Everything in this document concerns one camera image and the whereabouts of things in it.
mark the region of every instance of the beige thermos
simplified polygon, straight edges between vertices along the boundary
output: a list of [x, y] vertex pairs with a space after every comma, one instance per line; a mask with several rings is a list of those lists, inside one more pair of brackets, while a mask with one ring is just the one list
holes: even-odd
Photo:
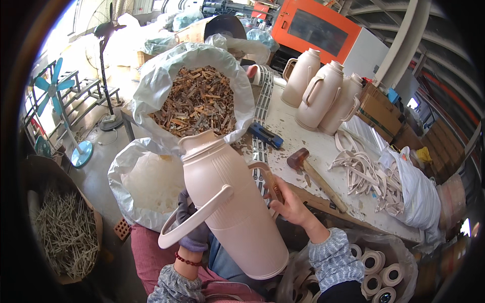
[[295, 120], [301, 127], [316, 130], [340, 95], [343, 66], [333, 61], [320, 68], [305, 90]]
[[[296, 62], [289, 77], [287, 77], [288, 69], [291, 63]], [[320, 51], [309, 48], [298, 59], [292, 58], [288, 60], [285, 70], [283, 71], [283, 78], [287, 81], [285, 89], [281, 93], [281, 100], [286, 104], [297, 108], [301, 101], [303, 93], [310, 83], [310, 80], [315, 76], [320, 68]]]
[[[172, 246], [205, 221], [250, 278], [265, 280], [279, 274], [288, 263], [288, 249], [275, 224], [277, 213], [267, 208], [251, 175], [259, 168], [267, 184], [274, 185], [269, 167], [263, 162], [248, 166], [212, 129], [182, 138], [178, 145], [186, 150], [181, 157], [185, 186], [197, 212], [165, 234], [175, 211], [162, 228], [159, 246]], [[280, 199], [277, 187], [270, 186], [269, 192]]]
[[340, 124], [349, 121], [359, 109], [361, 93], [362, 78], [358, 74], [344, 77], [340, 96], [325, 114], [318, 129], [327, 135], [334, 135]]

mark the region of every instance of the plastic handle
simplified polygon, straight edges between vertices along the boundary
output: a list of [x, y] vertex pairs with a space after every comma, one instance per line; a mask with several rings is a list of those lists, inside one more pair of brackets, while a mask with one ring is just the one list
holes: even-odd
[[[250, 163], [248, 167], [249, 169], [259, 168], [261, 174], [263, 175], [263, 179], [266, 181], [266, 184], [268, 184], [268, 192], [270, 193], [272, 199], [278, 200], [279, 202], [285, 204], [285, 199], [283, 199], [283, 195], [281, 194], [281, 191], [279, 190], [279, 187], [275, 182], [275, 178], [273, 177], [269, 166], [264, 162], [256, 161]], [[271, 208], [269, 209], [269, 211], [271, 217], [276, 220], [276, 218], [278, 217], [278, 213]]]
[[308, 72], [307, 72], [307, 86], [310, 83], [311, 78], [312, 78], [312, 76], [311, 76], [311, 66], [309, 66], [308, 67]]
[[330, 107], [332, 107], [332, 106], [334, 105], [335, 101], [336, 101], [336, 100], [339, 98], [339, 96], [340, 96], [340, 92], [341, 92], [341, 91], [342, 91], [342, 88], [341, 88], [341, 87], [339, 87], [339, 88], [337, 89], [337, 92], [335, 93], [335, 97], [334, 97], [334, 99], [332, 100], [332, 104], [330, 104]]
[[310, 84], [307, 86], [307, 89], [305, 89], [305, 92], [303, 93], [303, 102], [305, 102], [306, 105], [310, 106], [310, 103], [308, 102], [308, 97], [310, 97], [311, 93], [315, 89], [315, 85], [317, 85], [318, 81], [323, 81], [325, 79], [325, 74], [323, 77], [320, 76], [314, 76]]
[[350, 119], [352, 119], [354, 114], [357, 112], [357, 109], [360, 107], [360, 100], [359, 98], [357, 98], [357, 95], [358, 94], [355, 94], [354, 96], [354, 106], [350, 109], [349, 114], [345, 118], [340, 119], [339, 121], [348, 122], [350, 121]]
[[296, 58], [289, 59], [288, 62], [286, 63], [285, 69], [283, 70], [283, 79], [286, 80], [286, 82], [288, 82], [288, 79], [290, 78], [291, 73], [289, 75], [287, 75], [287, 73], [288, 73], [288, 69], [290, 68], [290, 65], [293, 62], [298, 62], [298, 59]]
[[222, 189], [203, 207], [196, 211], [195, 214], [190, 216], [182, 224], [166, 234], [166, 230], [172, 226], [177, 218], [177, 208], [163, 225], [160, 236], [158, 237], [158, 246], [162, 249], [167, 249], [177, 243], [180, 239], [201, 225], [210, 215], [213, 214], [213, 212], [217, 210], [217, 208], [223, 202], [227, 201], [233, 194], [234, 188], [228, 184], [225, 184]]

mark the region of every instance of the machine window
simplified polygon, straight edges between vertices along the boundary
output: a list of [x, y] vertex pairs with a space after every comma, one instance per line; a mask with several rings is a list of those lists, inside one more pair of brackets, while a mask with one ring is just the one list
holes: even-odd
[[288, 33], [337, 57], [348, 34], [315, 15], [296, 10]]

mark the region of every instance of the red bead bracelet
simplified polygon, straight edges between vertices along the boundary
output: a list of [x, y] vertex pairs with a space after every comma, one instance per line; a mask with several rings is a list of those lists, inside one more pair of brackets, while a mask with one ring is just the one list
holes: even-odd
[[192, 265], [192, 266], [202, 266], [202, 262], [199, 263], [193, 263], [192, 261], [186, 260], [182, 258], [181, 256], [178, 255], [178, 252], [175, 252], [175, 258], [179, 259], [182, 262], [185, 262], [185, 264]]

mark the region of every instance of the metal scrap pieces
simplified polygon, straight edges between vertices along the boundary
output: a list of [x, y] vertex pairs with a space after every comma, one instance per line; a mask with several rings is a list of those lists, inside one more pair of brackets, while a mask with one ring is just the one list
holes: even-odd
[[234, 129], [234, 93], [229, 78], [211, 66], [182, 67], [163, 107], [149, 116], [173, 135], [185, 137], [212, 128], [216, 135]]
[[[342, 146], [341, 136], [344, 136], [351, 143], [350, 150]], [[352, 136], [341, 130], [338, 130], [335, 134], [335, 144], [340, 153], [328, 170], [337, 166], [345, 167], [349, 188], [347, 194], [369, 194], [373, 189], [378, 197], [375, 212], [385, 209], [392, 216], [403, 213], [403, 189], [396, 161], [392, 163], [391, 168], [380, 169], [367, 153], [359, 151]]]

